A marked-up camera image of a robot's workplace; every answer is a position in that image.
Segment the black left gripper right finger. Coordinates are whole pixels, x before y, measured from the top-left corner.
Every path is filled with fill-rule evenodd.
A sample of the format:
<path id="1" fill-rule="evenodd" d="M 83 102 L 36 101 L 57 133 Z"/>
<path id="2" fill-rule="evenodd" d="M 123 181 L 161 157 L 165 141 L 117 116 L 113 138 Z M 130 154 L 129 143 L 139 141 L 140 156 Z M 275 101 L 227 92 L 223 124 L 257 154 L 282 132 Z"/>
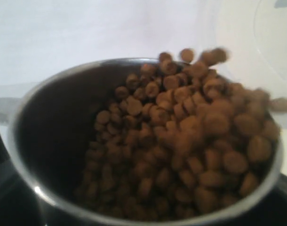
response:
<path id="1" fill-rule="evenodd" d="M 287 176 L 257 207 L 234 220 L 234 226 L 287 226 Z"/>

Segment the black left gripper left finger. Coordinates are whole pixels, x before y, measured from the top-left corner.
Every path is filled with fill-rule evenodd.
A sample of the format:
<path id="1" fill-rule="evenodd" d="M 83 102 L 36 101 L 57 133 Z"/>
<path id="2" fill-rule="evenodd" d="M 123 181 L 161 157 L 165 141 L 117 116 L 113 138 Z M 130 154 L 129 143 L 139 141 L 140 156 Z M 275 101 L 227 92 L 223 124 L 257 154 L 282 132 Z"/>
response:
<path id="1" fill-rule="evenodd" d="M 16 173 L 0 136 L 0 226 L 45 226 L 35 195 Z"/>

